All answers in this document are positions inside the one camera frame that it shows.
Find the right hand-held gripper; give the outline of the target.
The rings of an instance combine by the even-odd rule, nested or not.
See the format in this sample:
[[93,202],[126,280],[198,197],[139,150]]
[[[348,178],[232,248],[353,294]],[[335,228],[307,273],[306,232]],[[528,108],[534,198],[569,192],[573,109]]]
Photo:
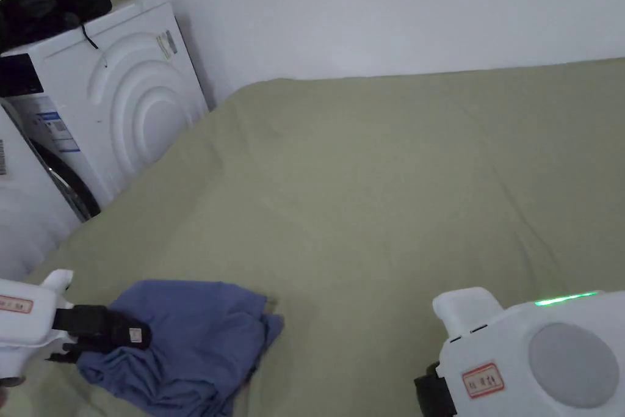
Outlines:
[[624,292],[504,308],[484,288],[445,292],[448,333],[414,381],[423,416],[623,416]]

